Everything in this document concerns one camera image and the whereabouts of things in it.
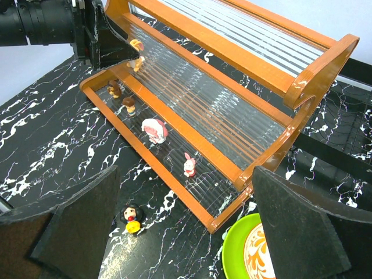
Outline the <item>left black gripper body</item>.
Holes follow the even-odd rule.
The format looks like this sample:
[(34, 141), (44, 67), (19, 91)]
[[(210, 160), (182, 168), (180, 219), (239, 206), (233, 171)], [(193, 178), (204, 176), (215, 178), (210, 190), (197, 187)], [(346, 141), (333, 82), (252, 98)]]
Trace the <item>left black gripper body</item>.
[(1, 1), (1, 46), (70, 44), (99, 69), (100, 12), (100, 1)]

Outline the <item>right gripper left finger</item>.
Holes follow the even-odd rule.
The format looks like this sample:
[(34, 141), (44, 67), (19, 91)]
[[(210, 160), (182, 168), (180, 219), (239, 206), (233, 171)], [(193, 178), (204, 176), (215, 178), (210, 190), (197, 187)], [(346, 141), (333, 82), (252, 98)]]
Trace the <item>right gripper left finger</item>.
[(117, 166), (17, 208), (1, 204), (1, 278), (98, 278), (120, 189)]

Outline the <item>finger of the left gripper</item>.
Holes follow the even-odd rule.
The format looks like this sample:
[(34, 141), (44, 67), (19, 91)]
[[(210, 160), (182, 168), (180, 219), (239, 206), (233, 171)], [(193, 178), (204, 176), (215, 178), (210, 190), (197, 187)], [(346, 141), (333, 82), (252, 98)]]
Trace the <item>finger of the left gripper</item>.
[(94, 69), (138, 59), (139, 51), (127, 39), (128, 35), (106, 16), (102, 2), (94, 1)]

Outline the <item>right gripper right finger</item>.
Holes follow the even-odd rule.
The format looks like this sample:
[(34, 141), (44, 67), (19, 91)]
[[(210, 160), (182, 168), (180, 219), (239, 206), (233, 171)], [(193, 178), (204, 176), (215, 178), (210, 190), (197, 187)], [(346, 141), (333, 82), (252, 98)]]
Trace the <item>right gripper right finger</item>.
[(277, 278), (371, 278), (371, 212), (262, 166), (253, 189)]

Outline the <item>black hair princess toy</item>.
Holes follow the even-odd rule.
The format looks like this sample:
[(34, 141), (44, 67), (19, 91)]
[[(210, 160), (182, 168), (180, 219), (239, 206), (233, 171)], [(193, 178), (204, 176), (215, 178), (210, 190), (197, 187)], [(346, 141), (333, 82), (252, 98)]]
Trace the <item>black hair princess toy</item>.
[(126, 224), (128, 233), (133, 234), (141, 229), (144, 211), (135, 203), (126, 204), (120, 211), (120, 220)]

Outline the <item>pink hat girl toy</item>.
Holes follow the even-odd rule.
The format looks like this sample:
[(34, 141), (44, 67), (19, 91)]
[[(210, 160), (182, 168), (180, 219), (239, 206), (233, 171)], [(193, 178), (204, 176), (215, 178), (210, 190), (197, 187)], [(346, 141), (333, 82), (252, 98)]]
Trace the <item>pink hat girl toy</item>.
[(164, 122), (159, 119), (145, 119), (142, 121), (141, 130), (146, 132), (153, 144), (162, 144), (168, 136)]

